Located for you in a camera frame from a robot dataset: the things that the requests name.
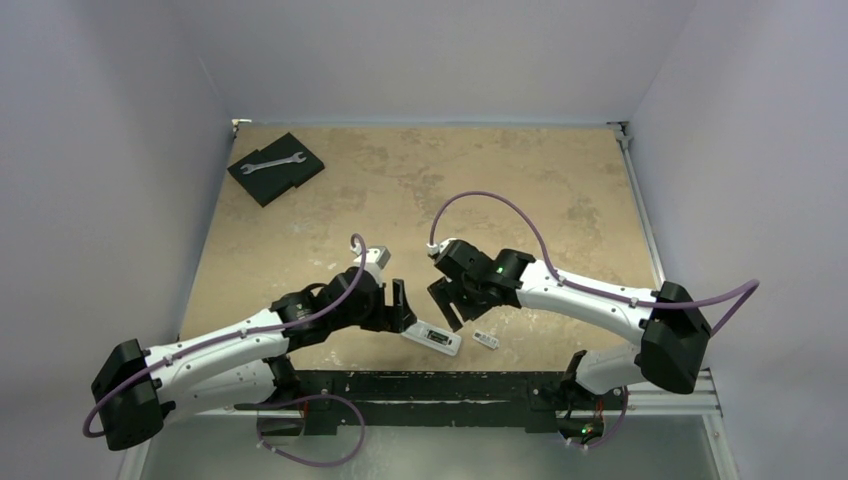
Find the green AAA battery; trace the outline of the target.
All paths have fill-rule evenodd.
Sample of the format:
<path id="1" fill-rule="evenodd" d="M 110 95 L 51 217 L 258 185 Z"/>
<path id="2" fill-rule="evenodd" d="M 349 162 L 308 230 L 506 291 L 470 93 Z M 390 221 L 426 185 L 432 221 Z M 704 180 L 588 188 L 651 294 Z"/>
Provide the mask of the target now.
<path id="1" fill-rule="evenodd" d="M 451 344 L 451 338 L 450 337 L 443 335 L 441 333 L 435 332 L 435 331 L 430 331 L 427 334 L 427 339 L 432 341 L 432 342 L 438 343 L 440 345 L 447 346 L 447 345 Z"/>

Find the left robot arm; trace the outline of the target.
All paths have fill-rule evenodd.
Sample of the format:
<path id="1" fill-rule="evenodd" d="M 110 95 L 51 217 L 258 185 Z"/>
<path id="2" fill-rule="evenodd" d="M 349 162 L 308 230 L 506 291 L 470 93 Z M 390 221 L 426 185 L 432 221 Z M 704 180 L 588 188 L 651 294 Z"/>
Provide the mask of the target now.
<path id="1" fill-rule="evenodd" d="M 121 451 L 205 410 L 262 403 L 287 408 L 298 395 L 288 354 L 348 327 L 402 334 L 417 323 L 402 280 L 392 282 L 391 304 L 384 299 L 383 283 L 350 267 L 192 340 L 148 348 L 124 341 L 92 382 L 100 434 L 109 450 Z"/>

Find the white battery cover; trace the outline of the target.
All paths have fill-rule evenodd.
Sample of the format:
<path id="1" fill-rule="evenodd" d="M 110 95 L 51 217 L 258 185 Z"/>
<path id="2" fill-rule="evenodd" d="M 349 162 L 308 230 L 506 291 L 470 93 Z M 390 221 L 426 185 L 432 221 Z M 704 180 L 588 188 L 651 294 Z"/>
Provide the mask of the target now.
<path id="1" fill-rule="evenodd" d="M 499 340 L 482 331 L 476 330 L 472 338 L 489 349 L 496 350 L 499 348 Z"/>

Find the white remote control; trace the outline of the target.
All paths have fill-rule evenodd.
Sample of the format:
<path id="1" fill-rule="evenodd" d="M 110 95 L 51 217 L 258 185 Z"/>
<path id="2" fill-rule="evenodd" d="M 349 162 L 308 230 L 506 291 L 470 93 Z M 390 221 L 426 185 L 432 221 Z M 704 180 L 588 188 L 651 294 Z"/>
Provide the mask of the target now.
<path id="1" fill-rule="evenodd" d="M 459 335 L 421 320 L 409 326 L 401 333 L 401 336 L 451 357 L 458 354 L 462 344 L 462 338 Z"/>

